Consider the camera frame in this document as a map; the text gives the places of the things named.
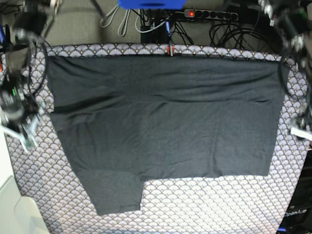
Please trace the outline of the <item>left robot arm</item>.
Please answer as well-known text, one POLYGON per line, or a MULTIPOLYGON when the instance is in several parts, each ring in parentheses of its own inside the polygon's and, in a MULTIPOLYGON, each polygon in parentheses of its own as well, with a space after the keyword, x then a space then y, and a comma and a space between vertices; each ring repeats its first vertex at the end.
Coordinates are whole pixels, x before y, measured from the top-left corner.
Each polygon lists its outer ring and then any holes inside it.
POLYGON ((306 101, 306 109, 291 120, 290 133, 299 139, 312 140, 312 21, 300 0, 259 0, 261 11, 268 16, 283 42, 278 65, 279 81, 288 97, 306 101), (305 72, 307 90, 298 96, 291 94, 284 80, 282 66, 292 58, 299 72, 305 72))

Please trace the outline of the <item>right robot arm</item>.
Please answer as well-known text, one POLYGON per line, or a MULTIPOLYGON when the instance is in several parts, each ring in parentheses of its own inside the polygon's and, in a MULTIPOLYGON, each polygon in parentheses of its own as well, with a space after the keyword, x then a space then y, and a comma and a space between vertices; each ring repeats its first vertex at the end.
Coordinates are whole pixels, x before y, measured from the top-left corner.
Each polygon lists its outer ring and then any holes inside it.
POLYGON ((11 29, 0 30, 0 51, 6 62, 0 83, 0 128, 18 139, 26 152, 38 145, 35 134, 45 113, 45 102, 35 98, 43 84, 34 91, 30 89, 31 61, 36 58, 39 46, 47 59, 45 39, 61 3, 60 0, 25 0, 11 29))

